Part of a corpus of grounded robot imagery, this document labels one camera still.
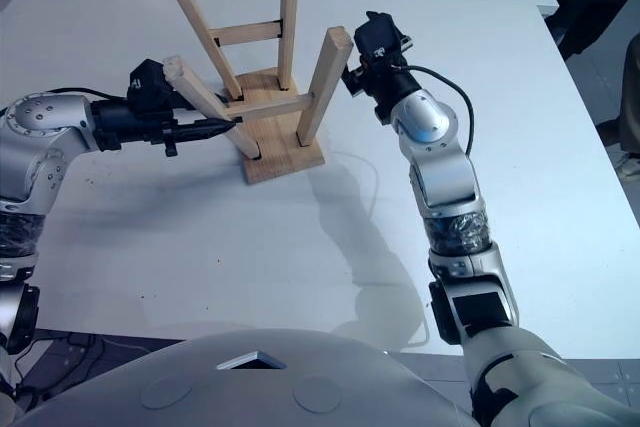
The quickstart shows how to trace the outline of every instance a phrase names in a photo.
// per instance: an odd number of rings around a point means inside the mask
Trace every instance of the wooden plank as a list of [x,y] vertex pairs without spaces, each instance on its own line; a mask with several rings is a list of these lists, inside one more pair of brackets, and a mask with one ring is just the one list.
[[[264,104],[297,96],[295,84],[288,91],[280,90],[277,69],[260,70],[238,76],[245,103]],[[317,141],[308,147],[300,147],[296,137],[299,112],[250,120],[243,123],[245,131],[258,141],[262,157],[259,160],[244,159],[247,182],[254,184],[264,180],[324,164],[324,157]]]
[[[163,62],[167,82],[205,117],[229,120],[225,106],[204,85],[202,80],[179,56],[169,57]],[[249,159],[260,157],[260,148],[255,140],[236,126],[225,133],[227,138]]]
[[311,107],[302,112],[296,129],[300,145],[313,142],[352,48],[353,42],[344,27],[327,30],[309,87],[313,102]]
[[216,42],[217,40],[218,45],[221,46],[275,39],[281,33],[282,29],[280,28],[279,20],[209,30],[209,35],[213,38],[213,41]]
[[207,55],[215,65],[222,81],[224,82],[225,87],[229,91],[229,94],[234,99],[239,99],[242,97],[242,89],[240,88],[240,84],[236,79],[236,76],[233,74],[233,70],[231,70],[231,66],[227,61],[226,57],[220,50],[220,47],[216,45],[211,36],[209,35],[209,27],[205,20],[200,7],[196,3],[196,0],[177,0],[178,4],[182,8],[184,15],[189,20],[191,27],[195,31],[202,47],[207,52]]
[[298,0],[280,0],[282,37],[278,46],[278,80],[280,88],[287,90],[292,85],[293,42],[296,35],[296,10]]
[[226,110],[226,114],[235,119],[242,117],[244,122],[248,120],[263,119],[274,115],[289,114],[307,109],[311,106],[313,94],[296,95],[291,98],[271,100],[258,104],[246,104],[244,102],[232,102]]

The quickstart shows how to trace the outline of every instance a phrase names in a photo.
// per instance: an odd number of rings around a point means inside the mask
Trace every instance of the person's leg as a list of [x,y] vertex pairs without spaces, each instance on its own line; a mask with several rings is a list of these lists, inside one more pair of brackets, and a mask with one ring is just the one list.
[[622,180],[640,180],[640,34],[627,48],[620,105],[620,148],[628,153],[616,168]]
[[640,154],[640,34],[629,43],[624,63],[620,147],[630,154]]

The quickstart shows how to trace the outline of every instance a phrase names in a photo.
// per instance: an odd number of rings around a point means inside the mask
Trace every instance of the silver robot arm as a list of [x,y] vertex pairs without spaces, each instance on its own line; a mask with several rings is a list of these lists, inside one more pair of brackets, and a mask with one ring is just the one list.
[[489,236],[473,165],[458,142],[453,110],[409,73],[411,40],[387,14],[367,13],[354,40],[361,66],[343,80],[366,92],[397,132],[430,243],[429,286],[440,336],[461,345],[481,425],[635,426],[640,413],[604,396],[544,341],[518,327],[498,246]]
[[191,106],[164,81],[162,64],[147,59],[130,80],[126,98],[106,95],[90,102],[81,95],[40,93],[0,112],[0,392],[11,392],[8,354],[33,337],[39,289],[25,281],[33,275],[45,217],[73,159],[134,141],[164,144],[173,156],[176,143],[207,139],[235,125],[218,119],[179,124],[174,110]]

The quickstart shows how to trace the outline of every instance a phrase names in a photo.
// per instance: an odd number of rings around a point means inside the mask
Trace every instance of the wooden rung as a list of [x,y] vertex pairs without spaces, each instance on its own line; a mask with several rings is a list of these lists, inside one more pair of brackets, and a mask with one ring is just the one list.
[[[202,115],[208,118],[229,120],[224,104],[207,89],[202,80],[180,56],[164,59],[162,70],[167,82]],[[236,126],[224,135],[248,158],[257,159],[260,157],[258,143],[240,127]]]
[[352,48],[353,42],[344,27],[331,27],[327,30],[309,86],[313,101],[300,115],[296,129],[300,145],[313,142]]
[[297,8],[298,0],[280,0],[282,37],[280,38],[280,45],[278,46],[278,82],[282,90],[287,90],[291,84]]
[[196,0],[177,1],[184,12],[184,15],[187,17],[187,20],[189,20],[191,27],[198,36],[202,47],[204,47],[204,50],[207,52],[211,62],[215,65],[216,70],[224,82],[224,86],[229,91],[229,94],[234,99],[239,99],[242,97],[240,84],[238,83],[236,76],[233,74],[233,70],[231,70],[229,62],[220,50],[220,47],[218,47],[209,35],[209,26],[207,25],[204,15],[202,14],[200,7],[198,7]]
[[290,114],[291,112],[307,109],[312,101],[313,94],[302,94],[259,104],[244,104],[238,102],[238,105],[232,103],[225,113],[232,119],[242,117],[243,121],[263,119],[265,117]]
[[280,21],[258,22],[209,30],[209,35],[218,45],[244,44],[258,40],[276,39],[282,34]]

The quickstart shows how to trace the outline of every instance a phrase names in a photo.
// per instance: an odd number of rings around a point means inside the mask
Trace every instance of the floor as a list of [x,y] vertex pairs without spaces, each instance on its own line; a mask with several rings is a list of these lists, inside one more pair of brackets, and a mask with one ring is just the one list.
[[[46,341],[48,343],[46,351],[39,356],[24,378],[24,385],[36,387],[44,392],[40,402],[122,364],[179,342],[178,340],[38,331],[36,339],[47,338],[58,340]],[[445,397],[471,413],[469,384],[466,380],[462,357],[398,352],[389,354]],[[27,357],[18,361],[18,367],[22,372],[26,372],[29,368],[30,362]],[[569,360],[568,362],[599,391],[618,402],[640,410],[640,359]],[[19,404],[26,409],[29,401],[30,397],[25,395]]]
[[[606,32],[580,55],[567,61],[567,67],[594,124],[613,119],[620,113],[622,68],[629,41],[640,32],[640,0],[629,0]],[[607,149],[612,162],[621,151]],[[629,205],[640,224],[640,182],[623,184]]]

